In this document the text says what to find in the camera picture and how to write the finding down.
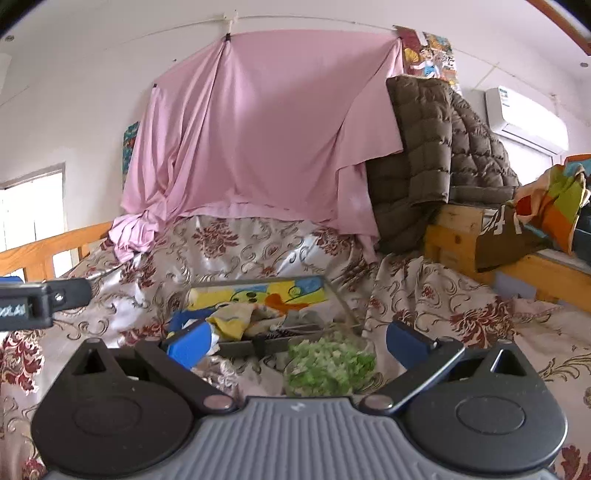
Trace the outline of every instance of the screw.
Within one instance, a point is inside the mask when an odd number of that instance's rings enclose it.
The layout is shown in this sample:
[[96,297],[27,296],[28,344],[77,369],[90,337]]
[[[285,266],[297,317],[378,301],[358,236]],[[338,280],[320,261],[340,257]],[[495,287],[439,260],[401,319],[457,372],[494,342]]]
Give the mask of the screw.
[[234,405],[233,400],[227,395],[209,395],[203,400],[203,405],[209,410],[229,410]]
[[365,406],[372,410],[388,410],[394,406],[394,401],[387,395],[370,395],[365,397]]

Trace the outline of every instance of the wooden board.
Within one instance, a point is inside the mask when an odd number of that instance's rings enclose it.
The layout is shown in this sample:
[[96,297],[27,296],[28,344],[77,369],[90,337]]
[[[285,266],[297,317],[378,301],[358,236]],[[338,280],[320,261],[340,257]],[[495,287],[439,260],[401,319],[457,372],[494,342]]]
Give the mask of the wooden board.
[[[481,283],[491,285],[494,272],[477,273],[474,256],[477,235],[430,225],[425,235],[425,255]],[[591,275],[532,254],[496,271],[522,280],[538,290],[538,299],[563,300],[591,313]]]
[[478,235],[482,229],[482,218],[485,210],[484,208],[465,205],[444,205],[439,210],[435,224],[456,232]]

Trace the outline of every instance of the wooden railing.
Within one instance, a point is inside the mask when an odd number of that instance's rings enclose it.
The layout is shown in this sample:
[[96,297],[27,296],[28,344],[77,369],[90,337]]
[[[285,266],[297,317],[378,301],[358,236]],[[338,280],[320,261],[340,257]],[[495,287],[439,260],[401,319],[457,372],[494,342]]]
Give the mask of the wooden railing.
[[54,255],[77,249],[78,257],[82,260],[90,253],[89,245],[106,238],[110,228],[111,222],[99,223],[1,252],[0,275],[22,268],[26,281],[55,278]]

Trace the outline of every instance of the colorful poster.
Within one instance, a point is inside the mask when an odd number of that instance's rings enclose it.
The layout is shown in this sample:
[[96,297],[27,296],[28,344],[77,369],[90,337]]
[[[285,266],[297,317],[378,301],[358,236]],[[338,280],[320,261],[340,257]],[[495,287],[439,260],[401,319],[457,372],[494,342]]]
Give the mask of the colorful poster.
[[125,187],[125,179],[129,170],[129,162],[131,161],[131,154],[134,152],[135,137],[138,135],[139,122],[134,123],[127,128],[123,134],[123,186]]
[[459,94],[456,59],[452,45],[444,37],[396,26],[404,50],[404,73],[446,80]]

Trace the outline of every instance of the floral bedspread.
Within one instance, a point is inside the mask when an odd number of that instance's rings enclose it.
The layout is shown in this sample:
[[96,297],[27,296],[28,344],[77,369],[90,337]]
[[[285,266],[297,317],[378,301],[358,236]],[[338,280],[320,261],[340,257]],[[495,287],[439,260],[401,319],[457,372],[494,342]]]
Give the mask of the floral bedspread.
[[84,339],[98,336],[117,347],[162,338],[171,313],[200,281],[306,274],[325,275],[365,320],[382,381],[401,373],[385,347],[384,327],[392,319],[468,345],[515,341],[569,419],[556,473],[565,480],[591,480],[591,317],[539,301],[503,301],[489,287],[422,257],[367,264],[352,236],[311,222],[207,216],[178,221],[152,252],[124,264],[104,242],[71,273],[91,281],[88,307],[56,314],[49,330],[0,334],[0,478],[44,474],[30,421]]

